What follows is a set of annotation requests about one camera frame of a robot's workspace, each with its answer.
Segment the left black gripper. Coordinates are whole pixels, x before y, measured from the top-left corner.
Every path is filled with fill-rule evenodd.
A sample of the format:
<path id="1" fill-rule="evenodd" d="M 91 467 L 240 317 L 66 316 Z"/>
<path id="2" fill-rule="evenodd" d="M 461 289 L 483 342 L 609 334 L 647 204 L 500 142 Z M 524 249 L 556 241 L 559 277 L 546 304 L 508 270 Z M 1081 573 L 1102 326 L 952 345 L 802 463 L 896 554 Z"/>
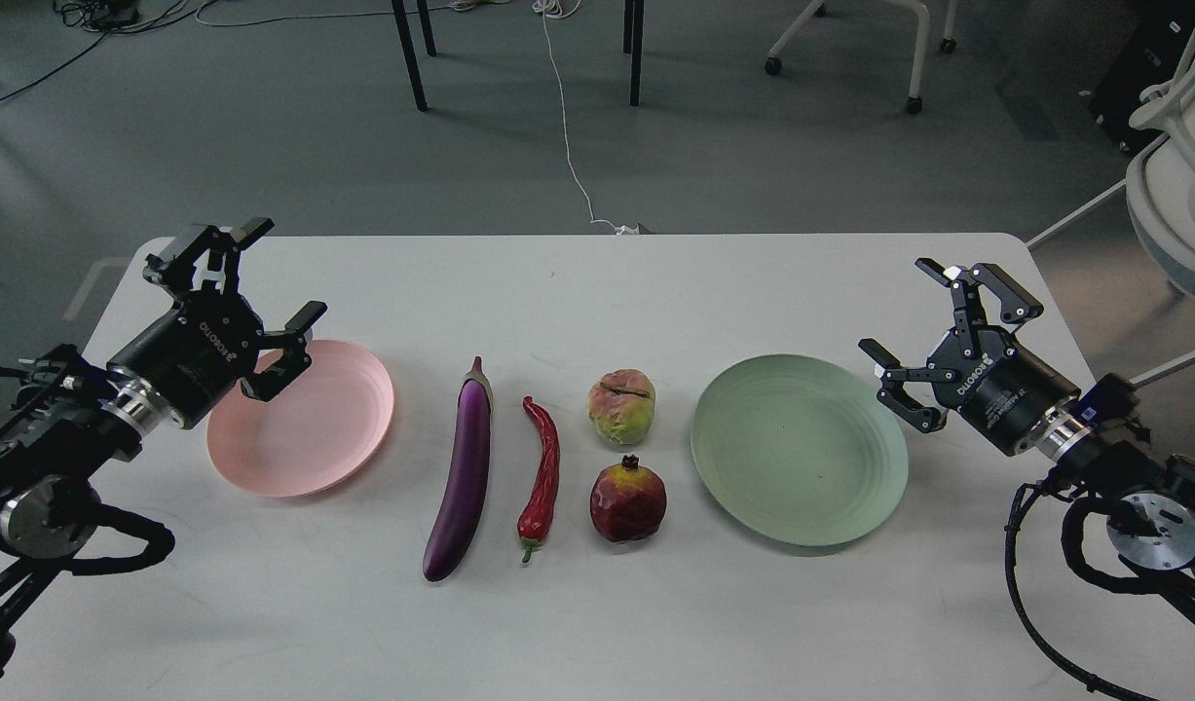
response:
<path id="1" fill-rule="evenodd" d="M 108 371 L 146 382 L 168 404 L 183 429 L 194 428 L 210 412 L 237 379 L 244 396 L 271 402 L 312 364 L 307 344 L 326 303 L 313 299 L 284 328 L 261 334 L 259 315 L 245 299 L 232 299 L 240 291 L 243 252 L 272 227 L 268 217 L 249 219 L 237 227 L 202 225 L 190 239 L 178 236 L 163 253 L 146 256 L 143 278 L 170 297 L 186 301 L 174 303 L 168 314 L 112 355 Z M 231 299 L 191 299 L 200 293 Z M 280 356 L 263 371 L 255 371 L 257 351 L 265 350 L 280 351 Z"/>

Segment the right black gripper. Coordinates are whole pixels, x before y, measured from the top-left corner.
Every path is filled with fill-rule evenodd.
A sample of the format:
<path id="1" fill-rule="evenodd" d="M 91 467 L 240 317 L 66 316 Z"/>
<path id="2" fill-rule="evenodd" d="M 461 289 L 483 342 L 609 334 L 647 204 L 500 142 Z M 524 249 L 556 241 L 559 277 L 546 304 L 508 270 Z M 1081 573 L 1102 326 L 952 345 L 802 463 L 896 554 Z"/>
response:
<path id="1" fill-rule="evenodd" d="M 1011 328 L 1042 315 L 1044 306 L 998 265 L 944 268 L 920 257 L 915 266 L 950 290 L 952 328 L 958 337 L 975 337 L 976 348 L 966 355 L 956 336 L 949 334 L 927 356 L 932 368 L 906 368 L 877 339 L 860 339 L 858 348 L 880 368 L 878 402 L 920 433 L 943 429 L 946 408 L 952 408 L 1005 456 L 1032 448 L 1042 433 L 1042 419 L 1050 410 L 1074 402 L 1081 391 L 1022 348 L 1006 328 L 980 328 L 989 325 L 983 289 L 999 303 L 997 322 Z M 905 391 L 906 383 L 934 385 L 934 398 L 945 408 L 917 402 Z"/>

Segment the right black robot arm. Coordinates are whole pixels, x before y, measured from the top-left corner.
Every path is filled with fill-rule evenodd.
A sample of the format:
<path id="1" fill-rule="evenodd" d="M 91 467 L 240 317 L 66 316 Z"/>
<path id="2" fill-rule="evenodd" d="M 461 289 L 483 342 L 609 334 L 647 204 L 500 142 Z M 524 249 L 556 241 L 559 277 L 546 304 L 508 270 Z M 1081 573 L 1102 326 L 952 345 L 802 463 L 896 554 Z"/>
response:
<path id="1" fill-rule="evenodd" d="M 1195 459 L 1150 449 L 1136 383 L 1108 374 L 1079 391 L 1022 345 L 1017 333 L 1044 308 L 1001 268 L 915 263 L 952 296 L 952 327 L 923 367 L 903 365 L 877 339 L 860 342 L 878 365 L 878 402 L 921 433 L 954 413 L 1007 457 L 1034 449 L 1050 461 L 1011 502 L 1003 571 L 1012 605 L 1064 674 L 1087 691 L 1136 700 L 1038 634 L 1017 582 L 1021 528 L 1040 498 L 1064 502 L 1061 548 L 1073 574 L 1108 594 L 1158 596 L 1195 627 Z"/>

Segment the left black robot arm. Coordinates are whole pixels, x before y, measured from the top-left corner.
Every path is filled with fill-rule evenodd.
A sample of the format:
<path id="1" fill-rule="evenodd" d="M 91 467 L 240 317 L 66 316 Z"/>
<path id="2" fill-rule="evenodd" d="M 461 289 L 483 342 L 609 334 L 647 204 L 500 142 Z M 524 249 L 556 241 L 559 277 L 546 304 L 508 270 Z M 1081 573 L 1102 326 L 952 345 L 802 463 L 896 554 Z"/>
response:
<path id="1" fill-rule="evenodd" d="M 174 535 L 147 516 L 106 504 L 91 479 L 131 461 L 163 423 L 194 428 L 239 387 L 269 402 L 311 367 L 311 328 L 326 305 L 304 305 L 268 332 L 240 293 L 243 253 L 272 219 L 198 227 L 145 263 L 172 299 L 166 313 L 115 353 L 90 364 L 72 345 L 0 365 L 0 680 L 11 629 L 63 572 L 100 576 L 155 567 Z"/>

